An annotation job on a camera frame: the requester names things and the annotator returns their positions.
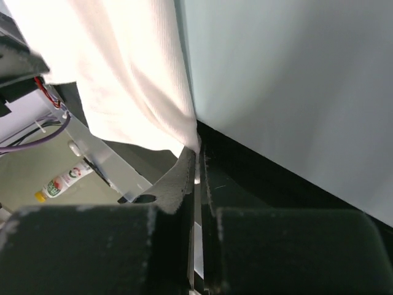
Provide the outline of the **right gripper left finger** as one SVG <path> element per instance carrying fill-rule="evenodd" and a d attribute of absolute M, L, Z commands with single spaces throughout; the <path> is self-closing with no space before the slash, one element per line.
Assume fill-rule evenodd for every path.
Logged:
<path fill-rule="evenodd" d="M 195 153 L 133 203 L 28 206 L 1 229 L 2 294 L 188 294 Z"/>

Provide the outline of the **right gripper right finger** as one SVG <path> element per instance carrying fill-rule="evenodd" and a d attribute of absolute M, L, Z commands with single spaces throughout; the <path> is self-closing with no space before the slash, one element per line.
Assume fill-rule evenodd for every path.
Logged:
<path fill-rule="evenodd" d="M 367 214 L 245 149 L 200 155 L 204 282 L 213 294 L 391 294 Z"/>

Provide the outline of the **white printed t shirt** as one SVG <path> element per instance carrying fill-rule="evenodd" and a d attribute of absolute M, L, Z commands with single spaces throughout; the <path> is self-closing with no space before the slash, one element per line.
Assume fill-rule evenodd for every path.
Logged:
<path fill-rule="evenodd" d="M 149 193 L 175 214 L 193 185 L 197 118 L 173 1 L 6 1 L 48 84 L 73 82 L 92 135 L 177 158 Z"/>

